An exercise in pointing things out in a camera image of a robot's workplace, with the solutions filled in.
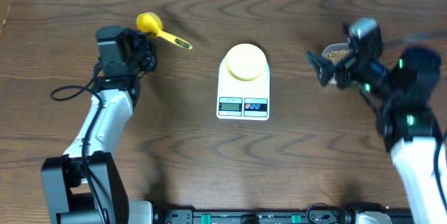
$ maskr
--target kitchen scale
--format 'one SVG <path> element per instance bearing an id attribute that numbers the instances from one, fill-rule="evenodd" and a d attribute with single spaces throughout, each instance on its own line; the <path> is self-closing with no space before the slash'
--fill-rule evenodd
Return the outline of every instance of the kitchen scale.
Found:
<path id="1" fill-rule="evenodd" d="M 236 45 L 223 58 L 216 115 L 220 119 L 269 118 L 270 67 L 260 48 L 247 43 Z"/>

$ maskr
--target spoon handle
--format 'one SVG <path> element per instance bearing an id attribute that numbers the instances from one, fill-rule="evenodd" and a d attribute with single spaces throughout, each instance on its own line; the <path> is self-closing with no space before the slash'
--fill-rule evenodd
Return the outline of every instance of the spoon handle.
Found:
<path id="1" fill-rule="evenodd" d="M 176 46 L 182 47 L 186 50 L 190 50 L 193 48 L 193 46 L 190 43 L 186 42 L 185 40 L 181 39 L 180 37 L 174 36 L 168 32 L 164 32 L 162 30 L 160 30 L 156 36 L 162 37 L 165 40 L 167 40 L 168 42 L 171 42 L 171 43 L 175 44 Z"/>

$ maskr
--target wooden table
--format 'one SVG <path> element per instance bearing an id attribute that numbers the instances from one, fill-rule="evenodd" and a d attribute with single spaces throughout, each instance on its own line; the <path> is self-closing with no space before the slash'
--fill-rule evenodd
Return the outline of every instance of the wooden table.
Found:
<path id="1" fill-rule="evenodd" d="M 320 87 L 306 60 L 344 42 L 343 22 L 375 17 L 385 41 L 447 29 L 447 0 L 14 0 L 0 41 L 0 222 L 48 222 L 41 165 L 73 141 L 89 95 L 65 103 L 51 90 L 85 84 L 95 31 L 135 28 L 157 13 L 185 51 L 158 40 L 159 66 L 142 80 L 116 164 L 133 199 L 197 209 L 306 209 L 364 200 L 408 207 L 399 175 L 356 88 Z M 266 122 L 215 115 L 217 74 L 234 45 L 262 45 L 270 63 Z M 447 61 L 447 44 L 431 40 Z M 403 47 L 385 52 L 396 63 Z M 431 105 L 447 124 L 446 74 Z"/>

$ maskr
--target green light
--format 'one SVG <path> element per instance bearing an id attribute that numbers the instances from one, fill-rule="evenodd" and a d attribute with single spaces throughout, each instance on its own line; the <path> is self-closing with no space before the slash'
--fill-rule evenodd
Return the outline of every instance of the green light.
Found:
<path id="1" fill-rule="evenodd" d="M 406 116 L 406 123 L 407 123 L 409 126 L 414 125 L 414 123 L 415 123 L 414 117 L 413 117 L 412 115 L 407 115 L 407 116 Z"/>
<path id="2" fill-rule="evenodd" d="M 365 84 L 365 91 L 366 91 L 366 92 L 371 91 L 371 85 L 369 85 L 369 84 Z"/>

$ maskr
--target yellow measuring scoop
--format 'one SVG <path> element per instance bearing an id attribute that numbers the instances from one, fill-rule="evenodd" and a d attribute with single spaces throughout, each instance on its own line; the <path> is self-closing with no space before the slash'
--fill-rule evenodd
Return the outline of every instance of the yellow measuring scoop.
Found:
<path id="1" fill-rule="evenodd" d="M 137 27 L 140 31 L 146 33 L 154 33 L 155 37 L 161 37 L 175 44 L 176 46 L 190 50 L 193 46 L 178 36 L 163 31 L 163 24 L 160 17 L 152 12 L 147 12 L 137 17 Z"/>

